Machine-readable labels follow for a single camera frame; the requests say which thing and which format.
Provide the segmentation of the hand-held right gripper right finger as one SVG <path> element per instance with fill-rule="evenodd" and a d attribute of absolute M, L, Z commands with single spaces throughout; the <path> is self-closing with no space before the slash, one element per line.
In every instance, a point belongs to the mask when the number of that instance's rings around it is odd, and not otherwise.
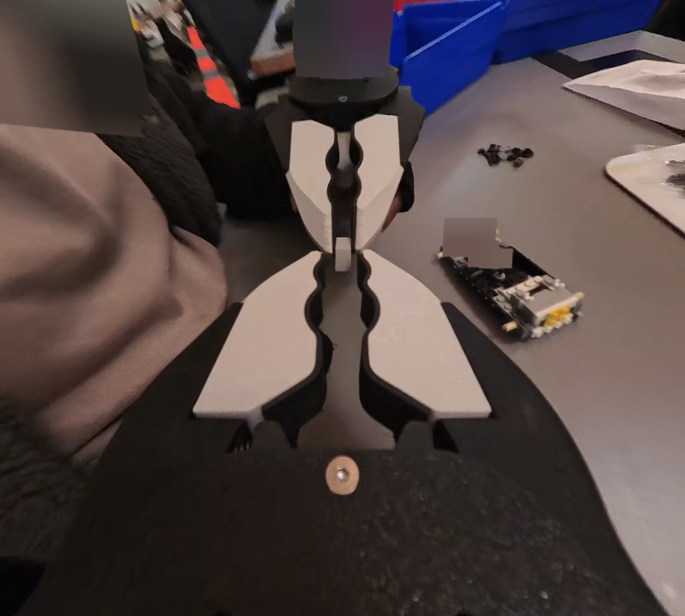
<path fill-rule="evenodd" d="M 399 440 L 409 423 L 487 419 L 492 406 L 443 304 L 409 273 L 367 249 L 357 255 L 364 323 L 359 396 Z"/>

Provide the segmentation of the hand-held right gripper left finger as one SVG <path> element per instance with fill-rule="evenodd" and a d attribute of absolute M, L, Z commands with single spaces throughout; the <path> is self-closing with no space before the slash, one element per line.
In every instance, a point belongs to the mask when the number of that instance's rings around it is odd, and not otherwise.
<path fill-rule="evenodd" d="M 326 257 L 309 252 L 237 305 L 193 417 L 276 423 L 291 448 L 323 409 L 332 342 L 322 331 Z"/>

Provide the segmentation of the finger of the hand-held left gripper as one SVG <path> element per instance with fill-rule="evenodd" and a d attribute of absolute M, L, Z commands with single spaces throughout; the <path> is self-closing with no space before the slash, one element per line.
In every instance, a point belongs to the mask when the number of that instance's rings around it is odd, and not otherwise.
<path fill-rule="evenodd" d="M 293 123 L 286 173 L 304 227 L 319 249 L 329 255 L 333 254 L 334 239 L 327 158 L 335 139 L 332 128 L 316 121 Z"/>
<path fill-rule="evenodd" d="M 353 252 L 367 249 L 383 230 L 404 173 L 396 115 L 373 115 L 351 131 L 350 149 L 356 164 Z"/>

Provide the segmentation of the toy brick car chassis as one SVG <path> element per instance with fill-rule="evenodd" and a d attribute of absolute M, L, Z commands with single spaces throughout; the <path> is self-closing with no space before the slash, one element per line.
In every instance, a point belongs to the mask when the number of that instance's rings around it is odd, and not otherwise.
<path fill-rule="evenodd" d="M 465 257 L 447 256 L 440 247 L 436 259 L 473 298 L 498 319 L 501 329 L 520 341 L 545 337 L 576 322 L 586 295 L 573 292 L 495 232 L 498 246 L 511 253 L 509 267 L 473 267 Z"/>

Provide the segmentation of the person's left forearm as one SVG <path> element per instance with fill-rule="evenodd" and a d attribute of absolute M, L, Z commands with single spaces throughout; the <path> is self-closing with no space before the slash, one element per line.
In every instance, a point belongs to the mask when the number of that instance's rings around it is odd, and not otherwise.
<path fill-rule="evenodd" d="M 176 124 L 230 217 L 275 221 L 294 215 L 290 188 L 266 120 L 275 109 L 231 107 L 156 62 L 143 64 L 147 88 Z"/>

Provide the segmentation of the grey desk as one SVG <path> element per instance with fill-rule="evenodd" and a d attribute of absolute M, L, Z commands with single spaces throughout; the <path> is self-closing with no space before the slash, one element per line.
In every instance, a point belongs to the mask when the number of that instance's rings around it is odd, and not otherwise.
<path fill-rule="evenodd" d="M 494 66 L 430 115 L 412 154 L 415 204 L 373 249 L 455 305 L 532 379 L 575 439 L 645 581 L 684 614 L 684 239 L 604 174 L 678 135 L 562 88 L 535 60 Z M 488 166 L 491 143 L 530 148 Z M 436 260 L 443 221 L 496 217 L 501 237 L 583 292 L 559 332 L 511 342 Z"/>

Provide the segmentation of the person's left hand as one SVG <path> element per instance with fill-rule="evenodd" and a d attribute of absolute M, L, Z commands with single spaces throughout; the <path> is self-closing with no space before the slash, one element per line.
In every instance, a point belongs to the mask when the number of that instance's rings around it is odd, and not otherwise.
<path fill-rule="evenodd" d="M 399 181 L 397 192 L 392 199 L 388 214 L 384 221 L 382 231 L 386 231 L 389 225 L 400 213 L 408 212 L 415 202 L 415 175 L 411 162 L 404 166 L 404 172 Z"/>

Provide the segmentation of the small side table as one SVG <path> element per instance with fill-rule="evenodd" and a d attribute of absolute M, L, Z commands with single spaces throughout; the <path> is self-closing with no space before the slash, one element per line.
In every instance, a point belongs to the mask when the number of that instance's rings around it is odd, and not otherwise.
<path fill-rule="evenodd" d="M 276 0 L 260 38 L 251 55 L 251 68 L 256 77 L 270 77 L 295 70 L 293 41 L 277 42 L 277 21 L 292 0 Z"/>

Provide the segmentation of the orange striped barrier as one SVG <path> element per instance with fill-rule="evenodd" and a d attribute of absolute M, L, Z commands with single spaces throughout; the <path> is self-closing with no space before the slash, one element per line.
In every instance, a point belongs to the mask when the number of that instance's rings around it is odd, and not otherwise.
<path fill-rule="evenodd" d="M 187 33 L 207 95 L 217 103 L 239 109 L 240 103 L 238 99 L 218 70 L 217 64 L 199 37 L 197 29 L 194 26 L 188 26 Z"/>

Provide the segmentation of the pile of small black pieces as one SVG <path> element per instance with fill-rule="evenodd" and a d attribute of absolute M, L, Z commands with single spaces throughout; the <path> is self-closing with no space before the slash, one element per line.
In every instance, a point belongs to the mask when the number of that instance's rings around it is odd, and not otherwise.
<path fill-rule="evenodd" d="M 477 154 L 491 167 L 510 165 L 512 168 L 520 168 L 534 157 L 534 152 L 530 148 L 506 147 L 495 143 L 479 148 Z"/>

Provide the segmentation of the dark fleece jacket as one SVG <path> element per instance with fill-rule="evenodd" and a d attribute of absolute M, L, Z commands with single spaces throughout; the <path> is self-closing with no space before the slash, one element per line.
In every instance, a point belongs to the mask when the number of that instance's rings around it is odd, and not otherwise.
<path fill-rule="evenodd" d="M 208 179 L 190 142 L 151 94 L 150 104 L 140 136 L 93 135 L 144 182 L 169 226 L 217 248 L 220 219 Z M 47 560 L 101 453 L 84 459 L 61 453 L 1 398 L 2 561 Z"/>

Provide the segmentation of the beige hoodie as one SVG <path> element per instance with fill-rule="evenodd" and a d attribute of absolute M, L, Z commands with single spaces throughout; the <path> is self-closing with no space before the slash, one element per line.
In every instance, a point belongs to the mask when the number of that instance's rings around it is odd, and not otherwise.
<path fill-rule="evenodd" d="M 225 310 L 217 248 L 91 133 L 1 125 L 1 397 L 90 458 Z"/>

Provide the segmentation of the white paper bag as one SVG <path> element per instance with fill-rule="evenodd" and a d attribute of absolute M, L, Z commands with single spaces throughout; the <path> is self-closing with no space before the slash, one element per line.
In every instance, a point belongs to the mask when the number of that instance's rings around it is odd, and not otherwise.
<path fill-rule="evenodd" d="M 684 64 L 637 60 L 563 85 L 581 96 L 684 131 Z"/>

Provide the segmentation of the clear bag of pieces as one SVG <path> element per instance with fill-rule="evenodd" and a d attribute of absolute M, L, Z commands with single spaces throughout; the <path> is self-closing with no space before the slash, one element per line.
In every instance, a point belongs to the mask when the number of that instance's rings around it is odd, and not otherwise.
<path fill-rule="evenodd" d="M 638 162 L 641 183 L 664 186 L 669 190 L 684 192 L 684 143 L 658 147 L 635 145 L 636 153 L 644 155 Z"/>

